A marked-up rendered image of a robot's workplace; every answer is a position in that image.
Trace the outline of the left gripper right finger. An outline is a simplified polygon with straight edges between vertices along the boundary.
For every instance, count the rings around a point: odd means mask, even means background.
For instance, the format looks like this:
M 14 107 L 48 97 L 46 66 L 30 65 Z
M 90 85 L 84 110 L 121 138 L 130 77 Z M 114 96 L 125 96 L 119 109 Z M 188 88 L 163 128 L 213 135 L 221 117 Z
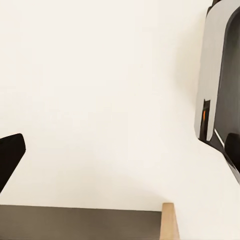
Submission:
M 224 152 L 240 173 L 240 135 L 229 133 L 224 146 Z

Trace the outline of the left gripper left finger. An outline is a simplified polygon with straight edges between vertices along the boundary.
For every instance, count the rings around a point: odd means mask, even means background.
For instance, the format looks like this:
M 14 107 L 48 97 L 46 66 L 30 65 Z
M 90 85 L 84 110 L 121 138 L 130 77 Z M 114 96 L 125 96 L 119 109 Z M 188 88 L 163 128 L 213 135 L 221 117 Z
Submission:
M 21 133 L 0 138 L 0 192 L 26 152 Z

